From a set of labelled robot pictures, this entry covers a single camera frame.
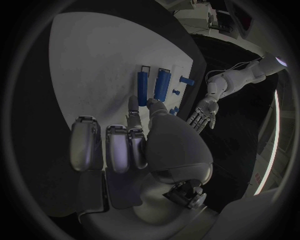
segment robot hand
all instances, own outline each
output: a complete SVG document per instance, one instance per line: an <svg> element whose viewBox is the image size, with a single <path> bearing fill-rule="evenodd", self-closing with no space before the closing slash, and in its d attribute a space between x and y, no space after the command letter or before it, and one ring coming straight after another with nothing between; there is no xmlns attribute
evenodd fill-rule
<svg viewBox="0 0 300 240"><path fill-rule="evenodd" d="M187 120L187 123L190 124L199 134L208 122L210 122L209 127L214 129L218 110L219 105L217 104L217 100L208 95L198 103L195 112Z"/></svg>

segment glowing light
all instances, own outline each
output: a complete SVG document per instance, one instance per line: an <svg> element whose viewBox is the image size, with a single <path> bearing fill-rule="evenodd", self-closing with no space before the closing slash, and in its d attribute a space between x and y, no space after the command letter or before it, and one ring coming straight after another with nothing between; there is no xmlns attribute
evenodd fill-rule
<svg viewBox="0 0 300 240"><path fill-rule="evenodd" d="M258 186L258 189L254 193L254 195L257 195L262 191L262 189L263 189L263 187L264 187L264 185L265 185L265 183L266 183L266 181L269 177L269 174L271 172L271 168L273 166L273 162L274 162L276 151L277 151L277 145L278 145L278 139L279 139L279 120L280 120L279 101L278 101L277 90L275 91L275 106L276 106L276 129L275 129L274 146L273 146L271 158L270 158L270 161L269 161L268 166L266 168L265 174L264 174L264 176L261 180L261 183Z"/></svg>
<svg viewBox="0 0 300 240"><path fill-rule="evenodd" d="M278 61L281 65L283 65L283 66L285 66L285 67L288 66L284 61L281 61L278 57L275 57L275 58L277 59L277 61Z"/></svg>

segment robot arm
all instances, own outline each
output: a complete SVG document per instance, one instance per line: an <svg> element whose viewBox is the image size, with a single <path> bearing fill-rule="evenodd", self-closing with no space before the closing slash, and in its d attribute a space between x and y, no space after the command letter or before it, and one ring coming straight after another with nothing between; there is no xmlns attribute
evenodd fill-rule
<svg viewBox="0 0 300 240"><path fill-rule="evenodd" d="M242 70L227 70L208 80L207 94L187 120L199 134L209 123L214 129L216 114L219 110L217 101L242 89L246 84L257 84L266 79L266 76L278 73L285 69L280 61L271 54L267 54L261 61L252 61Z"/></svg>

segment white board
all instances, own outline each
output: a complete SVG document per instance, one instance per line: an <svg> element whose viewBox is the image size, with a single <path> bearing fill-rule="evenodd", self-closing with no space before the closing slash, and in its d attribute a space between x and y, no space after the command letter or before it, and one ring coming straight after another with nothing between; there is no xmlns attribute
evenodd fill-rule
<svg viewBox="0 0 300 240"><path fill-rule="evenodd" d="M101 13L57 15L49 40L54 92L71 129L79 115L94 116L105 137L111 124L127 125L128 99L137 95L137 73L150 66L148 98L153 98L159 68L171 70L165 105L179 107L193 60L173 43L134 22ZM179 90L180 95L172 93ZM149 111L140 107L145 135Z"/></svg>

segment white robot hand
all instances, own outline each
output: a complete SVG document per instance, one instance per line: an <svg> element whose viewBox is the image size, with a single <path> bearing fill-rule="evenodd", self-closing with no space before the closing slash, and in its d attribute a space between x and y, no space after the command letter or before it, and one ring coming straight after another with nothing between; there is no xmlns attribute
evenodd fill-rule
<svg viewBox="0 0 300 240"><path fill-rule="evenodd" d="M208 122L209 127L214 129L218 110L219 105L217 104L216 99L208 95L198 103L195 112L187 120L187 123L190 124L199 134Z"/></svg>

